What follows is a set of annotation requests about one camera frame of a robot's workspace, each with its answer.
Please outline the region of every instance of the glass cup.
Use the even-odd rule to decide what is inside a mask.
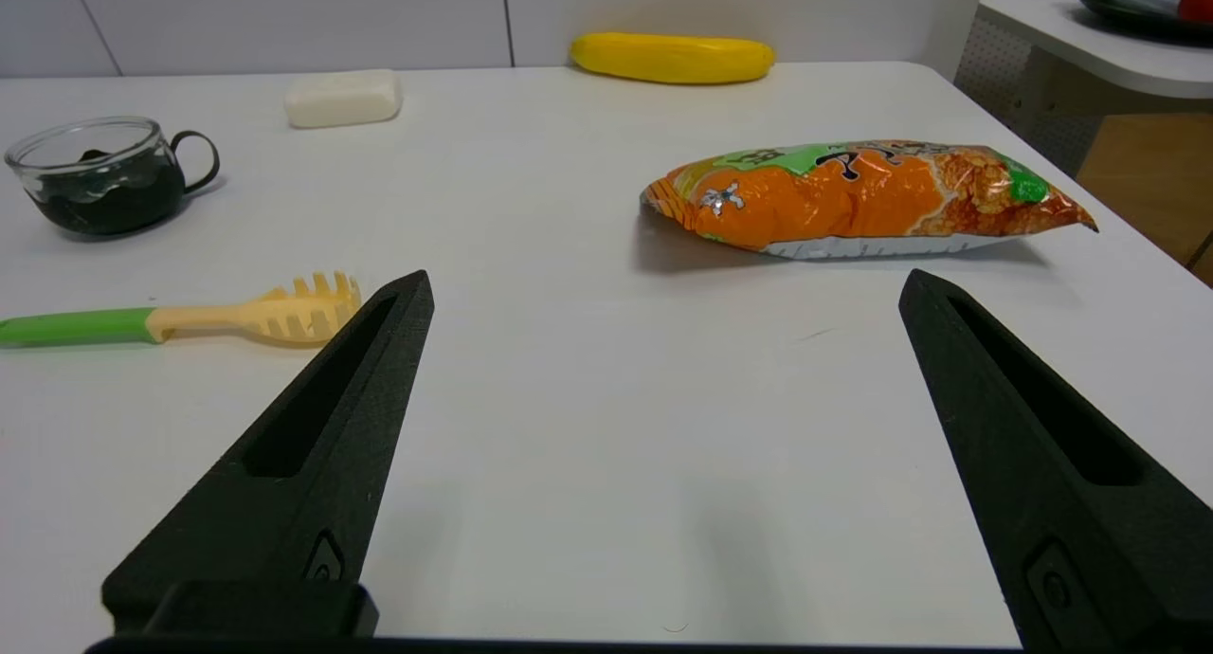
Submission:
[[[206,141],[213,159],[193,184],[186,184],[175,154],[188,136]],[[165,141],[160,124],[138,115],[52,127],[18,141],[4,160],[44,216],[85,235],[116,235],[159,223],[220,171],[220,153],[207,136],[182,131]]]

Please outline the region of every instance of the white soap bar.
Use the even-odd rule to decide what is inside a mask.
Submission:
[[[301,75],[286,91],[295,127],[352,126],[386,121],[400,110],[400,79],[387,68]]]

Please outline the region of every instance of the dark green liquid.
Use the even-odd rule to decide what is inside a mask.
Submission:
[[[169,157],[141,154],[124,163],[123,171],[131,178],[129,187],[113,188],[96,201],[79,201],[91,180],[87,171],[47,182],[42,193],[30,199],[52,223],[85,235],[138,231],[181,210],[184,178]]]

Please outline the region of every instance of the yellow zucchini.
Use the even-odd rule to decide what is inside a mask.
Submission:
[[[762,79],[775,63],[775,50],[758,41],[645,33],[586,33],[569,55],[588,72],[659,84],[735,84]]]

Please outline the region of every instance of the orange snack bag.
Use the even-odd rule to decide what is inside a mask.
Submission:
[[[711,240],[784,257],[961,251],[1095,222],[986,146],[921,141],[747,149],[672,170],[642,201]]]

